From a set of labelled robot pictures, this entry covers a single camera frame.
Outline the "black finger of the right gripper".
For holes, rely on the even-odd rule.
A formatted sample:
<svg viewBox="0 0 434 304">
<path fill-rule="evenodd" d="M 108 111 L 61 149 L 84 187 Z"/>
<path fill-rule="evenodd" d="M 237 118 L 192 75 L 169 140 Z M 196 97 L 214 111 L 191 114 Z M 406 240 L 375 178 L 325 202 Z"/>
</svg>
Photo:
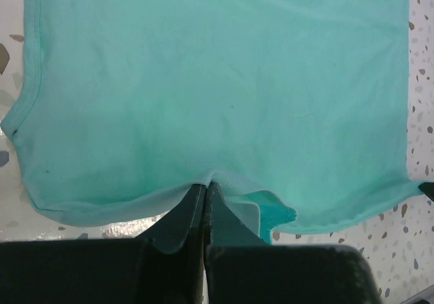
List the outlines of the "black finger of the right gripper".
<svg viewBox="0 0 434 304">
<path fill-rule="evenodd" d="M 434 182 L 421 183 L 418 188 L 423 192 L 431 201 L 434 201 Z"/>
</svg>

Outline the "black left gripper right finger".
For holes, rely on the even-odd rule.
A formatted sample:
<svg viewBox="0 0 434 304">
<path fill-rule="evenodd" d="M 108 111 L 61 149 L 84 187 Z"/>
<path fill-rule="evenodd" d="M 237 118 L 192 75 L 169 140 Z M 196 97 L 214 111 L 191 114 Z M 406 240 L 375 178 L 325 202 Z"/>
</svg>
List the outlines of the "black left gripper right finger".
<svg viewBox="0 0 434 304">
<path fill-rule="evenodd" d="M 206 191 L 205 270 L 210 303 L 380 303 L 366 260 L 342 244 L 272 246 Z"/>
</svg>

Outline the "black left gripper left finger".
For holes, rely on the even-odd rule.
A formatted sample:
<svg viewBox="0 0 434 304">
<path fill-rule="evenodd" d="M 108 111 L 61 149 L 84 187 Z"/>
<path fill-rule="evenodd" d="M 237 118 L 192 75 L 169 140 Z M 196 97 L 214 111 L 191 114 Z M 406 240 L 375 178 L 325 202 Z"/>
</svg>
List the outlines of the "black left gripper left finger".
<svg viewBox="0 0 434 304">
<path fill-rule="evenodd" d="M 2 303 L 200 303 L 205 187 L 131 238 L 4 242 Z"/>
</svg>

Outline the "teal t shirt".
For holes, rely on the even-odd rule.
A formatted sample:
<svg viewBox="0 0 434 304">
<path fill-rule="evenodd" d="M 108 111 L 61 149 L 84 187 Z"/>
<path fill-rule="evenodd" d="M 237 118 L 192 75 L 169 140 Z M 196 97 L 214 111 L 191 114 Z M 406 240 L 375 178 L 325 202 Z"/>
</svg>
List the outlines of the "teal t shirt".
<svg viewBox="0 0 434 304">
<path fill-rule="evenodd" d="M 1 128 L 33 208 L 91 227 L 218 183 L 261 236 L 327 233 L 418 193 L 409 0 L 24 0 Z"/>
</svg>

